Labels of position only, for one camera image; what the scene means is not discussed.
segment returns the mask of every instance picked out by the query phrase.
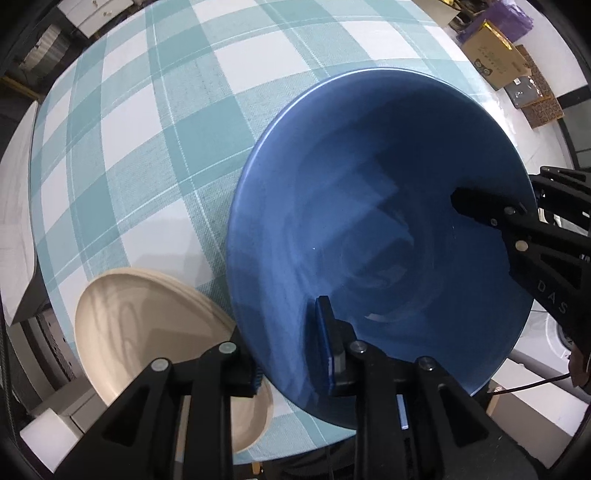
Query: screw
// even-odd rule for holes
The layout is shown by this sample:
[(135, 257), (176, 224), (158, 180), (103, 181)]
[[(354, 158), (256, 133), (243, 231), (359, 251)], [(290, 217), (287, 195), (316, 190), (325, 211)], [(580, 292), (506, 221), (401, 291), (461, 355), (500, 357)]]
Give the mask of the screw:
[(232, 342), (223, 342), (220, 346), (219, 346), (219, 350), (221, 353), (225, 353), (225, 354), (229, 354), (229, 353), (234, 353), (236, 351), (236, 344), (232, 343)]
[(525, 240), (517, 240), (517, 241), (515, 242), (515, 249), (516, 249), (518, 252), (527, 252), (527, 249), (528, 249), (529, 247), (530, 247), (530, 246), (527, 244), (527, 242), (526, 242)]
[(349, 344), (349, 349), (354, 353), (365, 353), (368, 349), (368, 344), (361, 340), (355, 340)]
[(155, 372), (164, 372), (164, 370), (168, 368), (168, 360), (165, 358), (157, 358), (150, 364), (150, 366)]
[(422, 356), (418, 359), (418, 366), (428, 372), (435, 370), (435, 361), (430, 356)]

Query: table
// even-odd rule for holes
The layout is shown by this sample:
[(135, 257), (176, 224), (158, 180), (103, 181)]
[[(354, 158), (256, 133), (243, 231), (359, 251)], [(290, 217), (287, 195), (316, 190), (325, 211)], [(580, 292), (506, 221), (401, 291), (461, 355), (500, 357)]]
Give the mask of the table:
[[(441, 78), (504, 123), (490, 87), (410, 1), (159, 0), (85, 51), (40, 108), (30, 171), (38, 258), (69, 345), (80, 293), (115, 267), (173, 275), (231, 314), (226, 224), (251, 148), (298, 94), (371, 66)], [(354, 433), (274, 398), (269, 431), (235, 462)]]

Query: drawer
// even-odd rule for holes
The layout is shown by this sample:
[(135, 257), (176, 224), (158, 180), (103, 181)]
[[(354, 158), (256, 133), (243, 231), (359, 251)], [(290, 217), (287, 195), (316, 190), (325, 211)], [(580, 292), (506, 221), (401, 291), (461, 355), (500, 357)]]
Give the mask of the drawer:
[(90, 37), (100, 27), (133, 4), (134, 3), (131, 0), (111, 0), (102, 7), (99, 7), (97, 11), (84, 20), (78, 28), (84, 35)]
[(69, 12), (72, 11), (72, 9), (78, 5), (81, 1), (84, 0), (61, 0), (61, 2), (58, 4), (58, 8), (64, 12), (64, 14), (68, 14)]
[(79, 27), (88, 17), (97, 12), (109, 0), (80, 0), (66, 15), (68, 20)]

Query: purple bag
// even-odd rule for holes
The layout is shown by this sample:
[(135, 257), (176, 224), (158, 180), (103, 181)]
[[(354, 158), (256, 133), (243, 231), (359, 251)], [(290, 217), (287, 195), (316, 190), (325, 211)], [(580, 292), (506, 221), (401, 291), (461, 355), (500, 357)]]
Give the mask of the purple bag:
[(478, 15), (464, 31), (458, 33), (456, 38), (460, 44), (468, 40), (484, 20), (490, 21), (510, 42), (516, 42), (534, 28), (534, 20), (516, 5), (514, 0), (497, 0)]

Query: blue bowl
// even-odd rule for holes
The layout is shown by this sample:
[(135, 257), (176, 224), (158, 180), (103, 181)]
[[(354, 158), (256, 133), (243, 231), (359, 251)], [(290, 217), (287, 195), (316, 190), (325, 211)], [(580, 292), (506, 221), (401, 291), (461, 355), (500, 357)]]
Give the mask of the blue bowl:
[(509, 277), (500, 232), (453, 209), (459, 186), (536, 208), (501, 127), (432, 77), (345, 73), (273, 120), (236, 189), (227, 272), (243, 338), (289, 400), (355, 426), (353, 399), (326, 394), (320, 295), (359, 339), (407, 361), (431, 355), (469, 393), (499, 368), (532, 297)]

